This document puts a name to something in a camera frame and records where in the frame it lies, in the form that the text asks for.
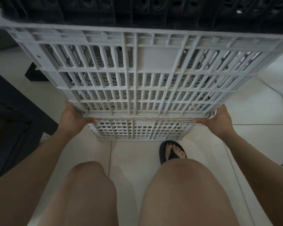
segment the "gray cable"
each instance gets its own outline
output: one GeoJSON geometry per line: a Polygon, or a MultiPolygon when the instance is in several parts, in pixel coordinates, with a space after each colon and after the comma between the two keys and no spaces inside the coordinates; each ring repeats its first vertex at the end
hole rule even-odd
{"type": "Polygon", "coordinates": [[[272,89],[273,91],[275,91],[277,94],[279,94],[282,99],[283,99],[283,94],[281,92],[279,92],[278,90],[276,90],[275,88],[271,87],[270,85],[268,85],[261,77],[257,76],[257,79],[263,83],[264,85],[266,85],[267,87],[269,87],[270,89],[272,89]]]}

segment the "black plastic crate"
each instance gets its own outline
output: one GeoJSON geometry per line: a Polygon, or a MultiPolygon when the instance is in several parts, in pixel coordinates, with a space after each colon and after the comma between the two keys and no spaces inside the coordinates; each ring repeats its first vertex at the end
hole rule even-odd
{"type": "Polygon", "coordinates": [[[21,22],[283,34],[283,0],[0,0],[21,22]]]}

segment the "forearm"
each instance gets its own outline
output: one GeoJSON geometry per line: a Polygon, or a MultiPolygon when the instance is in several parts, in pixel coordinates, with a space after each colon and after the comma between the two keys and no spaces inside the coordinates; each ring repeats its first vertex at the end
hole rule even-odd
{"type": "Polygon", "coordinates": [[[0,225],[27,225],[69,140],[56,132],[0,178],[0,225]]]}
{"type": "Polygon", "coordinates": [[[221,138],[274,225],[283,225],[283,168],[235,132],[221,138]]]}

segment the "black sandal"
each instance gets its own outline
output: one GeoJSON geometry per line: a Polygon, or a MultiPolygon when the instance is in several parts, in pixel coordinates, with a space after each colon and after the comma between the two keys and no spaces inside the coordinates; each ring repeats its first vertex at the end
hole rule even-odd
{"type": "MultiPolygon", "coordinates": [[[[175,146],[179,147],[185,153],[184,149],[182,148],[182,146],[179,143],[177,143],[173,140],[166,140],[166,141],[162,142],[160,147],[159,147],[159,159],[161,161],[161,164],[166,162],[166,144],[167,143],[171,143],[171,145],[175,145],[175,146]]],[[[170,153],[168,160],[179,159],[179,158],[180,157],[171,148],[171,153],[170,153]]]]}

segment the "person's right arm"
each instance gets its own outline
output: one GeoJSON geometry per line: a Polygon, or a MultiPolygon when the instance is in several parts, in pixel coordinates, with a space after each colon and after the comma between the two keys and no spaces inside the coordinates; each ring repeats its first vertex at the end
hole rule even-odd
{"type": "Polygon", "coordinates": [[[228,146],[272,224],[283,225],[283,168],[235,132],[225,105],[213,118],[194,122],[207,126],[228,146]]]}

